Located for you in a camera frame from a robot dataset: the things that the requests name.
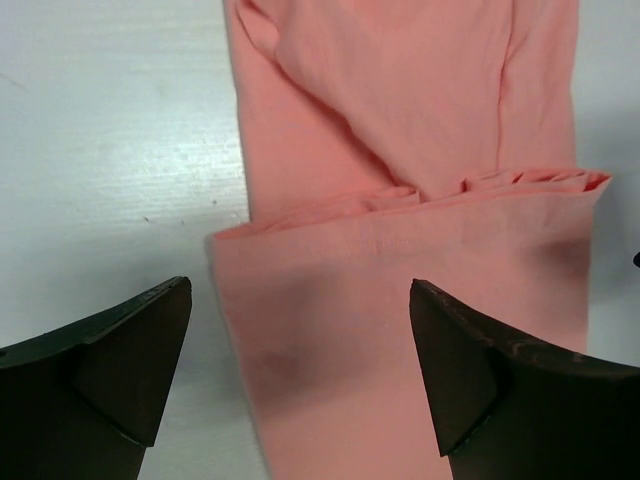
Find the pink towel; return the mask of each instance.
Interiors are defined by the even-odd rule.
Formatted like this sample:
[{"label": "pink towel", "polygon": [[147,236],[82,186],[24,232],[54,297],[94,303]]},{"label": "pink towel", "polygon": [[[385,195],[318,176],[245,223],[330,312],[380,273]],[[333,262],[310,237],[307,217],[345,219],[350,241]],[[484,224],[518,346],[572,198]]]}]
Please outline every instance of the pink towel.
[{"label": "pink towel", "polygon": [[252,223],[214,268],[275,480],[445,480],[415,277],[583,350],[576,0],[227,0]]}]

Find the garment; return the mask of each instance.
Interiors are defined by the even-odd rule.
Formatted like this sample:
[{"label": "garment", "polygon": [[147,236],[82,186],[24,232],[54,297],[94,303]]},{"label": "garment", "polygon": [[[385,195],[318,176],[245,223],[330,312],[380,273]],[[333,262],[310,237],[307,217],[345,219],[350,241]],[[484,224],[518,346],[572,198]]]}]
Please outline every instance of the garment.
[{"label": "garment", "polygon": [[409,322],[427,279],[583,350],[577,1],[227,0],[252,222],[214,272],[275,480],[450,479]]}]

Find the white surface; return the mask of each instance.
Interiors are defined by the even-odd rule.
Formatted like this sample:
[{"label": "white surface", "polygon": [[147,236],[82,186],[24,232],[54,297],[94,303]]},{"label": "white surface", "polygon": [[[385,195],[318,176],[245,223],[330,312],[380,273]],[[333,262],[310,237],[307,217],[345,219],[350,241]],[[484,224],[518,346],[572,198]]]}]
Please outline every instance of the white surface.
[{"label": "white surface", "polygon": [[[580,160],[620,174],[598,210],[591,348],[634,364],[637,5],[583,2],[575,77]],[[193,281],[143,480],[267,478],[205,254],[246,218],[234,109],[220,0],[0,0],[0,345]]]}]

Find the folded fabric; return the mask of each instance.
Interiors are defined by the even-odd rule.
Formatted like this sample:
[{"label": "folded fabric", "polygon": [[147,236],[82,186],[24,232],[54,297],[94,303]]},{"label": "folded fabric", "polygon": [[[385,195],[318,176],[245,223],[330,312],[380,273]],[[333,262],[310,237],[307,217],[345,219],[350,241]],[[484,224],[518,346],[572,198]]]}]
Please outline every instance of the folded fabric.
[{"label": "folded fabric", "polygon": [[574,0],[227,0],[252,222],[214,270],[275,480],[444,480],[425,278],[583,350]]}]

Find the black plastic part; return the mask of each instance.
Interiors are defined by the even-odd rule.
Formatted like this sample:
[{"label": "black plastic part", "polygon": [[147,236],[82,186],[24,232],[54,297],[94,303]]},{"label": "black plastic part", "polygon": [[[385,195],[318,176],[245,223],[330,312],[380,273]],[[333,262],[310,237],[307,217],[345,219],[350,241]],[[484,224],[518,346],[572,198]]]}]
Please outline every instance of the black plastic part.
[{"label": "black plastic part", "polygon": [[0,349],[0,478],[136,479],[190,313],[191,284],[178,277]]},{"label": "black plastic part", "polygon": [[640,369],[544,342],[426,281],[410,309],[455,480],[638,478]]}]

